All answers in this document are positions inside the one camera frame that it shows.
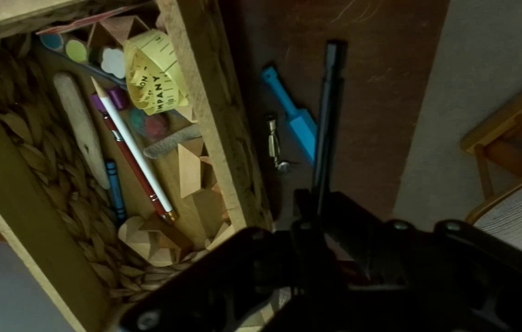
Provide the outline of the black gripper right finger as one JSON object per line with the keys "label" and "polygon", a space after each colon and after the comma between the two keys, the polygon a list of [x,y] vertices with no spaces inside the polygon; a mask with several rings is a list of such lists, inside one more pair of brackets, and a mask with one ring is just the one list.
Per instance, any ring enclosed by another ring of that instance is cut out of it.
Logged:
{"label": "black gripper right finger", "polygon": [[522,332],[522,251],[463,221],[422,232],[343,214],[332,236],[365,282],[350,291],[363,332]]}

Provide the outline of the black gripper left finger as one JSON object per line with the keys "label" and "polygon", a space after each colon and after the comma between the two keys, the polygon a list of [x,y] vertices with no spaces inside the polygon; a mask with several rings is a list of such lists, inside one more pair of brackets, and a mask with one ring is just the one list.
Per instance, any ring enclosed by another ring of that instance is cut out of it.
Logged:
{"label": "black gripper left finger", "polygon": [[280,288],[302,284],[306,231],[238,231],[205,258],[133,304],[122,332],[236,332]]}

